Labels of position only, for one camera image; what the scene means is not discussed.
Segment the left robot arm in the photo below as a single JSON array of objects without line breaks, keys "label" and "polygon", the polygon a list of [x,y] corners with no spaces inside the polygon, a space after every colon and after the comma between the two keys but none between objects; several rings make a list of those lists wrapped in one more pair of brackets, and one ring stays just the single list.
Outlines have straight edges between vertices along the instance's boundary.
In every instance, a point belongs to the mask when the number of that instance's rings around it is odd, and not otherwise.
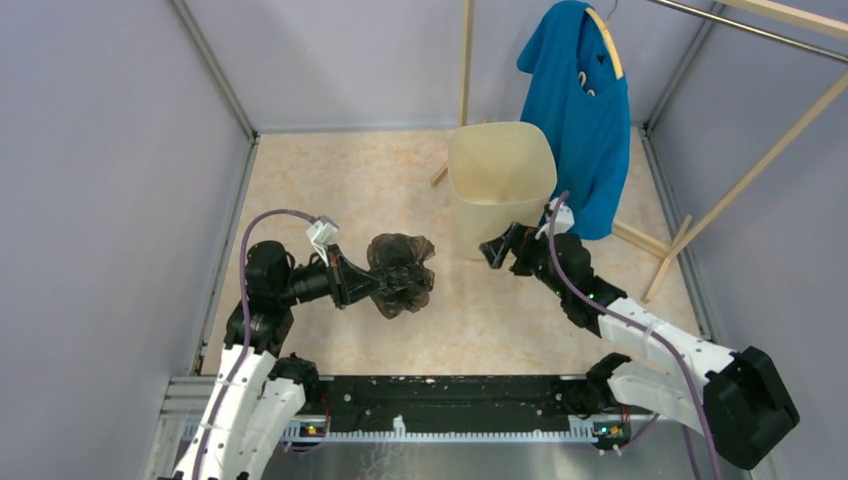
[{"label": "left robot arm", "polygon": [[262,241],[246,250],[241,274],[242,302],[228,321],[213,390],[171,479],[261,478],[293,417],[321,397],[315,364],[280,355],[293,308],[329,298],[343,309],[388,287],[335,244],[298,265],[283,244]]}]

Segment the cream plastic trash bin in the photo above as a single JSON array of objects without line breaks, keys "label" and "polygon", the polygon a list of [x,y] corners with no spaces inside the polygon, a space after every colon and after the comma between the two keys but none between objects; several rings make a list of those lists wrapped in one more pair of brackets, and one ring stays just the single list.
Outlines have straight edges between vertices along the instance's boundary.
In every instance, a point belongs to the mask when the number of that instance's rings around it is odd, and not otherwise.
[{"label": "cream plastic trash bin", "polygon": [[557,185],[545,134],[521,121],[464,126],[448,140],[454,239],[459,254],[481,260],[479,245],[514,222],[534,226]]}]

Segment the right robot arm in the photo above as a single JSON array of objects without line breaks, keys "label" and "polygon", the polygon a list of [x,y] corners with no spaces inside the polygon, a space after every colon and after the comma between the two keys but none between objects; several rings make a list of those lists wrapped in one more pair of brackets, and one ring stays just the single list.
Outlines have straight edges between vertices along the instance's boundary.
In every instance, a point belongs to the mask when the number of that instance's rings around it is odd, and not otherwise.
[{"label": "right robot arm", "polygon": [[690,334],[595,273],[592,257],[571,233],[518,223],[480,244],[493,269],[508,255],[516,276],[533,277],[559,299],[566,317],[595,336],[624,346],[591,370],[589,404],[646,409],[700,434],[713,467],[754,469],[800,423],[773,359],[754,346],[733,350]]}]

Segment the dark translucent trash bag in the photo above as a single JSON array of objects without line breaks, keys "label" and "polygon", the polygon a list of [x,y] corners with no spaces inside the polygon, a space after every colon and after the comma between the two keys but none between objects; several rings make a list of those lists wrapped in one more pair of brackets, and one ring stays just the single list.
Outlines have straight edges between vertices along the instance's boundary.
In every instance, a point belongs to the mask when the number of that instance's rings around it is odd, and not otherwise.
[{"label": "dark translucent trash bag", "polygon": [[382,287],[370,298],[383,317],[417,313],[430,303],[435,273],[425,262],[434,256],[435,245],[421,235],[383,233],[371,240],[367,248],[369,272]]}]

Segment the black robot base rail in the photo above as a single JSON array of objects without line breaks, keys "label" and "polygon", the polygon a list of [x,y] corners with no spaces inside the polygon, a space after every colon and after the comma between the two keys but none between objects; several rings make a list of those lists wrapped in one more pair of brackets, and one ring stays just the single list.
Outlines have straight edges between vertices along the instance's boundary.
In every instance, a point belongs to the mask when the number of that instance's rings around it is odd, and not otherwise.
[{"label": "black robot base rail", "polygon": [[401,418],[411,433],[565,432],[572,422],[621,411],[583,376],[466,375],[323,377],[300,415],[332,433],[387,432]]}]

